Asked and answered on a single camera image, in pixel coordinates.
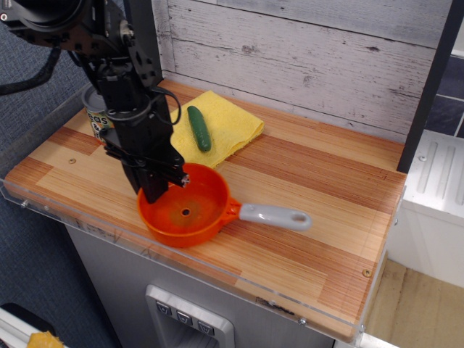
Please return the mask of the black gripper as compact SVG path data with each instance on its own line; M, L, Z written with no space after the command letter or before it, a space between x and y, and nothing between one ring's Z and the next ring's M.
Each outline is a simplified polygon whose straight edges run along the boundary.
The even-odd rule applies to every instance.
M171 144L173 125L150 109L133 112L107 112L114 128L106 128L101 137L106 141L106 154L119 160L131 187L140 188L148 203L155 203L172 183L185 187L189 174L184 159Z

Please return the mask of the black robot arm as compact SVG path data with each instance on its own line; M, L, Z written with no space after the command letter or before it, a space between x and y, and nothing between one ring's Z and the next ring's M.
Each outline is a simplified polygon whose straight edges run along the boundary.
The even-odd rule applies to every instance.
M102 96L111 128L101 131L106 153L120 160L135 191L157 201L170 184L189 182L173 147L175 120L157 84L154 60L112 1L3 1L1 21L30 44L49 47L45 65L27 80L5 84L3 95L43 85L63 51L85 71Z

